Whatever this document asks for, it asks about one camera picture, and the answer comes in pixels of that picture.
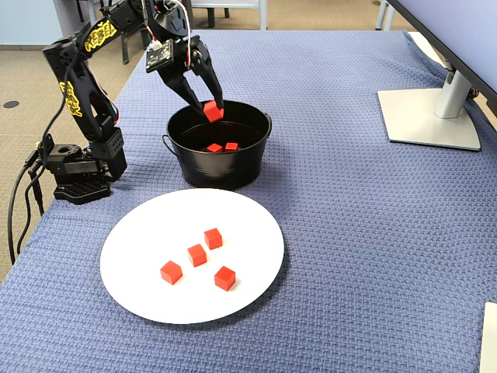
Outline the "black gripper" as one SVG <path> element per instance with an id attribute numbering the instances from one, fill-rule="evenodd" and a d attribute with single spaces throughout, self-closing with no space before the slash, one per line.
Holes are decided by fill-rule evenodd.
<path id="1" fill-rule="evenodd" d="M 193 37 L 192 25 L 189 1 L 153 1 L 153 70 L 167 71 L 159 72 L 162 81 L 203 116 L 203 106 L 183 75 L 190 66 L 203 79 L 218 109 L 224 108 L 224 100 L 210 52 L 199 36 Z"/>

